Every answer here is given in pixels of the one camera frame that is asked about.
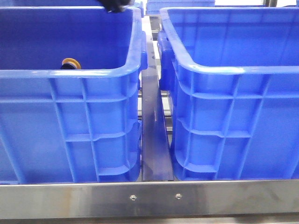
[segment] blue plastic crate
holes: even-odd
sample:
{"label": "blue plastic crate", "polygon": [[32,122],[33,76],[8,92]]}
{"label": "blue plastic crate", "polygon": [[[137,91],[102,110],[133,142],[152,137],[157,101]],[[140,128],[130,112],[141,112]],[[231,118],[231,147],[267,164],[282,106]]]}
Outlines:
{"label": "blue plastic crate", "polygon": [[[97,0],[0,0],[0,6],[101,6]],[[134,7],[144,16],[143,2],[135,0]]]}
{"label": "blue plastic crate", "polygon": [[0,183],[136,180],[139,10],[0,7],[0,30]]}
{"label": "blue plastic crate", "polygon": [[299,178],[299,10],[168,8],[161,18],[177,178]]}
{"label": "blue plastic crate", "polygon": [[213,7],[215,0],[148,0],[146,14],[157,15],[164,7]]}

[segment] black glove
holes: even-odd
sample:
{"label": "black glove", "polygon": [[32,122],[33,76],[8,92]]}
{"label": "black glove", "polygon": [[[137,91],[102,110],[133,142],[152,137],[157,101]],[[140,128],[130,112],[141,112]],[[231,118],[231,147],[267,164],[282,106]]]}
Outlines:
{"label": "black glove", "polygon": [[134,0],[98,0],[108,12],[120,13],[126,10],[126,6],[133,5]]}

